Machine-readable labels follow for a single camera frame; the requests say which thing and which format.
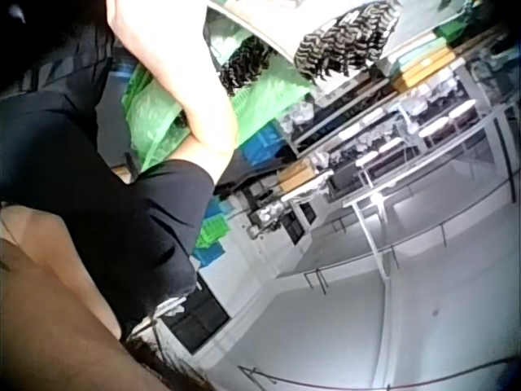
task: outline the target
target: display shelf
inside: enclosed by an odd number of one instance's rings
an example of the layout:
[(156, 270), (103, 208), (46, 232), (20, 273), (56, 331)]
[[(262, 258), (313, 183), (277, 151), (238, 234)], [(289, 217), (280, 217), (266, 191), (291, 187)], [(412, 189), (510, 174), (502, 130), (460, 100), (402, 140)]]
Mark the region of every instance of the display shelf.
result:
[[(366, 3), (367, 0), (304, 0), (291, 8), (273, 0), (210, 0), (209, 6), (249, 29), (293, 62), (305, 34)], [(464, 0), (454, 0), (441, 10), (440, 0), (402, 0), (400, 21), (384, 48), (383, 57), (458, 16), (463, 3)]]

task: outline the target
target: handrail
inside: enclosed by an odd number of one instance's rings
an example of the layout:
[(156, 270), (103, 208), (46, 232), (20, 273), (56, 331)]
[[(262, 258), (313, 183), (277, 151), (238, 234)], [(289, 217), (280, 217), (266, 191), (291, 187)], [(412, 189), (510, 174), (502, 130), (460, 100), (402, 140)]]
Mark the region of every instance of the handrail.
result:
[[(515, 175), (518, 175), (519, 174), (519, 169), (512, 174), (512, 176), (514, 177)], [(419, 237), (420, 235), (423, 235), (423, 234), (426, 234), (427, 232), (429, 231), (433, 231), (435, 230), (438, 226), (442, 227), (443, 225), (445, 225), (446, 223), (452, 221), (453, 219), (455, 219), (456, 217), (459, 217), (461, 216), (462, 214), (464, 214), (465, 212), (467, 212), (468, 210), (474, 208), (477, 204), (481, 203), (483, 200), (487, 199), (489, 196), (491, 196), (492, 194), (496, 193), (497, 191), (499, 191), (502, 187), (504, 187), (508, 182), (510, 181), (510, 178), (502, 181), (498, 186), (494, 187), (490, 192), (488, 192), (486, 195), (482, 196), (481, 198), (479, 198), (477, 201), (473, 202), (472, 204), (466, 206), (465, 208), (457, 211), (456, 213), (453, 213), (452, 215), (450, 215), (450, 217), (447, 217), (445, 220), (443, 220), (442, 222), (437, 222), (436, 224), (433, 224), (433, 225), (430, 225), (428, 228), (425, 228), (423, 230), (421, 230), (420, 232), (415, 232), (414, 234), (412, 235), (409, 235), (407, 237), (405, 237), (404, 239), (400, 239), (392, 244), (387, 244), (385, 245), (384, 247), (382, 248), (378, 248), (378, 251), (380, 253), (386, 253), (387, 251), (389, 250), (392, 250), (394, 247), (396, 246), (399, 246), (400, 244), (403, 244), (409, 240), (412, 240), (412, 239), (416, 239), (417, 237)], [(327, 266), (322, 266), (322, 267), (319, 267), (319, 268), (315, 268), (315, 269), (312, 269), (312, 270), (308, 270), (308, 271), (305, 271), (305, 272), (302, 272), (302, 274), (304, 276), (307, 276), (307, 275), (312, 275), (312, 274), (315, 274), (317, 273), (317, 271), (324, 271), (324, 270), (329, 270), (329, 269), (334, 269), (336, 267), (340, 267), (340, 266), (344, 266), (344, 265), (348, 265), (350, 263), (354, 263), (356, 261), (360, 261), (361, 259), (363, 258), (366, 258), (366, 257), (369, 257), (373, 255), (373, 252), (369, 251), (367, 253), (363, 253), (362, 255), (359, 255), (359, 256), (356, 256), (356, 257), (353, 257), (353, 258), (350, 258), (348, 260), (344, 260), (344, 261), (340, 261), (340, 262), (337, 262), (333, 265), (327, 265)]]

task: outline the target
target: black and white patterned fabric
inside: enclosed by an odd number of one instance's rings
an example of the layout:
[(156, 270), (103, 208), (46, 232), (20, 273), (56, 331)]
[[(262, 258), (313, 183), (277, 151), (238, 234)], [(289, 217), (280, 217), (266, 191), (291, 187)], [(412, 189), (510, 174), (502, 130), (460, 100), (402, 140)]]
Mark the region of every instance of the black and white patterned fabric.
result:
[(398, 15), (393, 0), (357, 7), (304, 36), (295, 65), (309, 80), (330, 71), (348, 76), (352, 70), (366, 70), (380, 59)]

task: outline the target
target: green bag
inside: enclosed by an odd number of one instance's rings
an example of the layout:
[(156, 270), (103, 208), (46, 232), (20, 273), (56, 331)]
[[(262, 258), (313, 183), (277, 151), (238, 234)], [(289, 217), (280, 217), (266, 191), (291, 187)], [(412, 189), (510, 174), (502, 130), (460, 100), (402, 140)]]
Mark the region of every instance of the green bag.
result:
[[(132, 145), (142, 169), (161, 162), (171, 155), (188, 135), (187, 128), (178, 128), (173, 120), (181, 112), (179, 104), (156, 81), (150, 81), (135, 93), (149, 76), (139, 68), (129, 84), (123, 104), (127, 112)], [(284, 58), (272, 56), (268, 69), (249, 87), (241, 89), (232, 99), (239, 123), (238, 145), (298, 102), (310, 90), (305, 80)]]

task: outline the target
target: hand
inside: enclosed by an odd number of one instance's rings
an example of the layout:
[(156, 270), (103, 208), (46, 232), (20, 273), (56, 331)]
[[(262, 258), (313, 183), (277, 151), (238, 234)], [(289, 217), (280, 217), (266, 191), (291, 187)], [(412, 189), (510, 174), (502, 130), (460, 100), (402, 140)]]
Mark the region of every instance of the hand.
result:
[(206, 0), (107, 0), (116, 36), (183, 106), (216, 74), (203, 39), (206, 12)]

